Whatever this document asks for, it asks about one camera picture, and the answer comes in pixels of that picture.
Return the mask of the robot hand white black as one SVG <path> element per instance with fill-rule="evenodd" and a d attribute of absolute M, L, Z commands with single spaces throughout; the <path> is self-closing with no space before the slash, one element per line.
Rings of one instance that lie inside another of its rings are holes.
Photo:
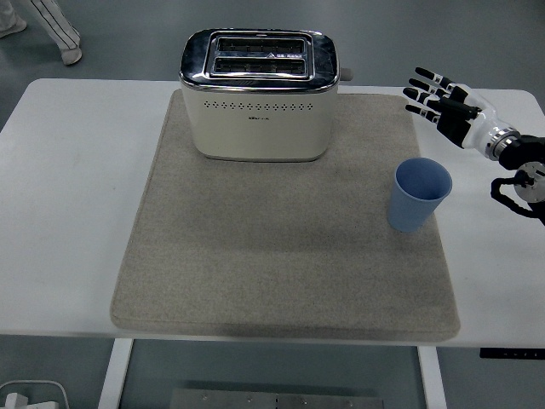
<path fill-rule="evenodd" d="M 475 149 L 487 158 L 495 159 L 496 146 L 518 132 L 501 121 L 496 108 L 476 90 L 446 76 L 417 67 L 417 78 L 403 94 L 411 100 L 405 109 L 430 123 L 436 130 L 464 149 Z"/>

